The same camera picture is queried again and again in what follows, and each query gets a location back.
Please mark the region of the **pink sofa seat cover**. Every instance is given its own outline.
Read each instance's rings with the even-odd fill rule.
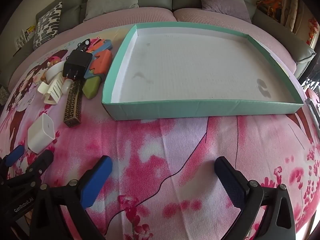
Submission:
[[[126,9],[100,15],[82,24],[60,33],[31,53],[13,73],[8,90],[11,92],[28,67],[42,55],[76,38],[89,33],[102,31],[122,25],[144,22],[176,22],[172,12],[164,8],[141,7]]]
[[[297,69],[295,61],[292,59],[286,48],[269,33],[253,24],[226,14],[203,11],[196,8],[179,9],[173,14],[178,22],[210,24],[249,34],[273,51],[292,73]]]

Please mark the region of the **table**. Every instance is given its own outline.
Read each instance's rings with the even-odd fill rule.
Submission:
[[[248,180],[267,187],[286,184],[299,230],[320,198],[320,140],[306,105],[289,115],[116,122],[102,107],[101,86],[94,99],[83,97],[81,124],[69,128],[62,122],[66,96],[55,106],[43,103],[36,88],[50,56],[64,60],[79,42],[97,36],[111,39],[115,54],[129,29],[86,35],[34,62],[0,117],[0,156],[25,145],[28,128],[42,113],[52,118],[56,131],[56,139],[47,147],[54,152],[54,161],[42,176],[44,183],[66,185],[92,168],[100,156],[109,155],[111,176],[87,209],[106,239],[220,239],[239,213],[214,174],[214,160],[221,155]],[[26,149],[10,177],[23,173],[36,157]],[[77,239],[70,217],[64,214]]]

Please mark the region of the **cartoon girl print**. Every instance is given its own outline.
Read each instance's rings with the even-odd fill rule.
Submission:
[[[63,58],[67,52],[67,50],[60,50],[52,57]],[[26,108],[31,104],[36,94],[38,84],[40,83],[44,72],[48,68],[47,62],[50,58],[45,60],[41,65],[35,66],[28,72],[23,81],[18,85],[7,106],[7,111],[12,111],[11,114],[13,114],[10,123],[10,151],[14,149],[14,143],[19,130],[20,122],[25,114]]]

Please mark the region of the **stain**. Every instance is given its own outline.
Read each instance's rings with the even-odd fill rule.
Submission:
[[[148,84],[153,84],[153,80],[147,79],[144,74],[142,72],[137,72],[134,74],[134,76],[132,77],[132,79],[134,79],[135,77],[140,77],[142,79],[144,79]]]
[[[262,79],[258,78],[257,79],[257,84],[258,84],[258,89],[259,89],[260,93],[265,98],[271,98],[271,94],[269,93],[269,91],[268,90],[264,90],[264,89],[268,88],[266,83]]]

